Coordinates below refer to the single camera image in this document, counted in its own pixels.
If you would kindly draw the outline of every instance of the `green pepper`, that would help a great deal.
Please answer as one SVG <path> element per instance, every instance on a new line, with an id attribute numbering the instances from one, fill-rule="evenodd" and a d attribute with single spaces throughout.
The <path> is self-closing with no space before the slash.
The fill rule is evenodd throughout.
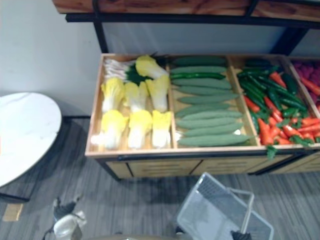
<path id="1" fill-rule="evenodd" d="M 282 74 L 281 78 L 284 81 L 288 92 L 296 95 L 298 92 L 298 85 L 296 80 L 287 73 Z"/>
<path id="2" fill-rule="evenodd" d="M 268 93 L 268 97 L 271 100 L 271 102 L 273 102 L 273 104 L 276 106 L 276 108 L 281 111 L 282 106 L 281 106 L 281 102 L 280 102 L 279 96 L 277 95 L 276 91 L 273 90 L 272 88 L 269 88 L 267 93 Z"/>
<path id="3" fill-rule="evenodd" d="M 288 107 L 293 107 L 293 108 L 300 109 L 302 111 L 307 111 L 307 108 L 305 105 L 303 105 L 299 102 L 293 101 L 289 98 L 281 97 L 280 101 L 283 105 L 286 105 Z"/>
<path id="4" fill-rule="evenodd" d="M 250 112 L 250 115 L 251 115 L 251 119 L 252 119 L 254 128 L 256 130 L 256 133 L 259 134 L 260 129 L 259 129 L 259 124 L 258 124 L 258 117 L 253 111 L 249 110 L 249 112 Z"/>
<path id="5" fill-rule="evenodd" d="M 299 111 L 299 108 L 295 108 L 295 107 L 289 107 L 285 110 L 282 111 L 282 116 L 284 118 L 289 118 L 289 117 L 293 117 L 293 115 Z"/>
<path id="6" fill-rule="evenodd" d="M 216 72 L 183 72 L 183 73 L 173 73 L 170 75 L 170 78 L 173 79 L 225 79 L 226 76 L 216 73 Z"/>
<path id="7" fill-rule="evenodd" d="M 261 82 L 259 82 L 255 77 L 253 77 L 252 75 L 248 75 L 248 79 L 259 89 L 261 89 L 262 91 L 267 90 L 267 87 L 263 84 L 261 84 Z"/>

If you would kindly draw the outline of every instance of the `gray plastic basket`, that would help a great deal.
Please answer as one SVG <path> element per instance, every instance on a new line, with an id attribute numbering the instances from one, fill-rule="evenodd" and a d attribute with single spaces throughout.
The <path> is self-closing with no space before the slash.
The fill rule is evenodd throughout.
<path id="1" fill-rule="evenodd" d="M 247 210 L 244 201 L 205 172 L 182 203 L 177 223 L 194 240 L 232 240 L 231 231 L 241 230 Z M 246 232 L 252 240 L 274 236 L 273 227 L 254 211 Z"/>

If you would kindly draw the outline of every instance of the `white round table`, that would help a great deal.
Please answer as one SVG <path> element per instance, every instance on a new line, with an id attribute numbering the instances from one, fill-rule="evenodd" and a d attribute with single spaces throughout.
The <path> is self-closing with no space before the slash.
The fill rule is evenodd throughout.
<path id="1" fill-rule="evenodd" d="M 44 156 L 61 122 L 58 105 L 43 94 L 22 92 L 0 97 L 0 187 Z"/>

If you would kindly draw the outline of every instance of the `purple vegetable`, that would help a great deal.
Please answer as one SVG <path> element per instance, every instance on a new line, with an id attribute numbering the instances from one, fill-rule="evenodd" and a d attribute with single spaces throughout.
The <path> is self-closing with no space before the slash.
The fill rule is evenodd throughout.
<path id="1" fill-rule="evenodd" d="M 295 62 L 294 64 L 293 64 L 293 66 L 297 69 L 297 68 L 300 68 L 301 67 L 301 63 L 300 62 Z"/>
<path id="2" fill-rule="evenodd" d="M 304 75 L 302 74 L 302 71 L 300 69 L 296 69 L 296 72 L 298 73 L 299 77 L 302 78 Z"/>
<path id="3" fill-rule="evenodd" d="M 302 65 L 302 61 L 293 61 L 293 65 L 299 68 Z"/>
<path id="4" fill-rule="evenodd" d="M 309 92 L 309 94 L 310 94 L 310 96 L 311 96 L 311 98 L 312 98 L 312 100 L 313 100 L 313 102 L 314 103 L 316 103 L 317 102 L 317 100 L 318 100 L 318 96 L 317 95 L 315 95 L 313 92 Z"/>

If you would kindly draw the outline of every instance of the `wooden produce crate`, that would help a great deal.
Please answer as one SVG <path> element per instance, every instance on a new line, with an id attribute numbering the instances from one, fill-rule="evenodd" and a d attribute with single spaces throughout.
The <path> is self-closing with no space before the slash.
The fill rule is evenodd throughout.
<path id="1" fill-rule="evenodd" d="M 320 111 L 317 109 L 314 101 L 312 100 L 308 89 L 304 86 L 304 84 L 300 81 L 300 76 L 298 72 L 295 69 L 295 66 L 292 64 L 293 61 L 301 61 L 303 63 L 311 63 L 311 62 L 320 62 L 320 57 L 288 57 L 285 59 L 287 62 L 287 65 L 290 68 L 290 71 L 294 75 L 295 79 L 297 79 L 297 82 L 301 88 L 301 90 L 304 92 L 306 101 L 309 102 L 310 107 L 315 112 L 315 115 L 317 118 L 320 118 Z"/>
<path id="2" fill-rule="evenodd" d="M 273 61 L 280 61 L 285 70 L 286 66 L 281 56 L 259 55 L 260 57 L 271 58 Z M 235 173 L 254 173 L 275 163 L 292 158 L 296 153 L 303 153 L 305 149 L 302 145 L 279 145 L 276 146 L 278 153 L 275 159 L 267 160 L 266 148 L 260 144 L 256 130 L 253 126 L 249 110 L 245 104 L 242 90 L 236 77 L 236 69 L 241 67 L 245 58 L 252 55 L 225 55 L 227 59 L 227 80 L 235 93 L 240 94 L 235 100 L 231 100 L 233 109 L 241 112 L 242 118 L 238 121 L 243 123 L 241 133 L 254 136 L 248 145 L 221 146 L 221 147 L 185 147 L 178 144 L 178 139 L 184 129 L 176 126 L 176 119 L 172 114 L 171 127 L 169 131 L 170 144 L 165 148 L 152 148 L 151 133 L 146 136 L 145 146 L 141 149 L 129 149 L 128 126 L 122 134 L 121 145 L 118 149 L 108 150 L 101 145 L 91 144 L 91 137 L 100 133 L 102 118 L 102 102 L 104 99 L 101 91 L 101 84 L 104 82 L 105 69 L 103 68 L 104 59 L 110 58 L 120 62 L 136 59 L 137 55 L 126 56 L 116 54 L 102 54 L 96 84 L 95 97 L 93 102 L 92 115 L 90 120 L 89 132 L 85 155 L 96 159 L 115 178 L 131 177 L 167 177 L 167 176 L 186 176 L 200 175 L 202 172 L 213 174 L 235 174 Z M 171 55 L 168 60 L 179 57 Z M 177 98 L 185 96 L 184 93 L 176 91 L 176 86 L 171 85 L 168 90 L 168 108 L 171 112 L 184 107 L 177 101 Z M 152 103 L 147 100 L 147 109 L 152 109 Z M 129 108 L 120 104 L 118 109 L 125 116 L 128 116 Z M 320 144 L 315 144 L 310 149 L 320 149 Z"/>

